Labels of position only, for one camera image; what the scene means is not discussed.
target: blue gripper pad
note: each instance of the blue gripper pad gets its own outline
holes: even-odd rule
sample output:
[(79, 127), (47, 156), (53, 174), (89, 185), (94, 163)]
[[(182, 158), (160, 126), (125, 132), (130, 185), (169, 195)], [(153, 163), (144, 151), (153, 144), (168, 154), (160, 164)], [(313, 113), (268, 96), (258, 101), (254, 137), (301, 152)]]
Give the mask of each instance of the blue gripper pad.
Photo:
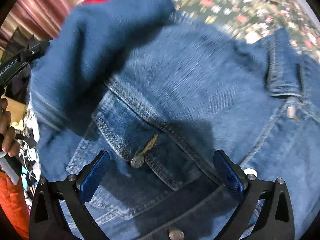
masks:
[(240, 166), (234, 164), (222, 150), (214, 152), (213, 164), (231, 195), (237, 201), (242, 201), (247, 183)]
[(79, 193), (81, 203), (92, 199), (102, 178), (107, 172), (110, 155), (107, 151), (100, 151), (95, 159), (88, 165), (85, 165), (78, 174), (76, 187)]

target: finger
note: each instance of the finger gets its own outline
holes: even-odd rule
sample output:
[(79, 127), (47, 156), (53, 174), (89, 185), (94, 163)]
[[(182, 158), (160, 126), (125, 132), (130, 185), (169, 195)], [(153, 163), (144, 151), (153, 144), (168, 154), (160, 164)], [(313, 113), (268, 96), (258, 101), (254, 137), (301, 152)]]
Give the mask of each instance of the finger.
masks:
[(11, 123), (11, 113), (9, 111), (5, 111), (3, 115), (0, 117), (0, 133), (4, 134), (7, 128)]
[(2, 142), (2, 150), (4, 152), (9, 152), (12, 146), (12, 141), (16, 138), (16, 130), (11, 126), (8, 128), (5, 133), (3, 142)]
[(10, 157), (16, 156), (19, 154), (20, 151), (20, 144), (15, 141), (11, 147), (11, 149), (8, 151), (8, 154)]
[(1, 108), (5, 111), (8, 107), (8, 100), (6, 98), (1, 98)]

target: denim sleeve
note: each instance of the denim sleeve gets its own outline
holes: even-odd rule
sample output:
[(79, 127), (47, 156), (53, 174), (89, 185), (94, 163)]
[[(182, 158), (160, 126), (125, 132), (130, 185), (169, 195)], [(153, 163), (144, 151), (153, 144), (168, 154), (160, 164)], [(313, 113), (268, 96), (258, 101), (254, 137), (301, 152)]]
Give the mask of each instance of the denim sleeve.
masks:
[(126, 41), (161, 25), (173, 11), (171, 0), (111, 0), (77, 7), (32, 71), (31, 100), (38, 119), (59, 129), (70, 106), (113, 70), (112, 59)]

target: white button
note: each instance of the white button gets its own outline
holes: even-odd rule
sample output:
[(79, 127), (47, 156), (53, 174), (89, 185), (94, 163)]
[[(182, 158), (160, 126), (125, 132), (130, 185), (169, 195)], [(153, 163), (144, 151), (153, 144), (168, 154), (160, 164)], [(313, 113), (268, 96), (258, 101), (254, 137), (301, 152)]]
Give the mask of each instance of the white button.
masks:
[(248, 175), (248, 174), (253, 174), (254, 176), (258, 177), (257, 172), (254, 169), (244, 169), (243, 172)]
[(169, 237), (171, 240), (183, 240), (184, 239), (184, 233), (179, 229), (170, 229), (169, 230)]
[(131, 167), (137, 169), (137, 168), (140, 168), (143, 163), (144, 163), (143, 155), (136, 155), (135, 157), (132, 158), (130, 165)]
[(287, 117), (295, 118), (296, 116), (296, 108), (294, 106), (288, 106), (287, 108)]

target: human hand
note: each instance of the human hand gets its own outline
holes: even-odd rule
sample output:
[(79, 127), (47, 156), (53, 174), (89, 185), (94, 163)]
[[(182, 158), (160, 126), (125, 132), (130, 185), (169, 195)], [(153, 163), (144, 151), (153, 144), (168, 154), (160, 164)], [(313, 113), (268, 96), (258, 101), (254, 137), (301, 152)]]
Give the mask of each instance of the human hand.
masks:
[(16, 141), (16, 130), (11, 126), (11, 113), (6, 111), (8, 106), (8, 100), (2, 98), (0, 101), (1, 108), (3, 109), (3, 114), (0, 116), (0, 145), (2, 151), (7, 152), (9, 156), (13, 157), (17, 155), (20, 151), (20, 144)]

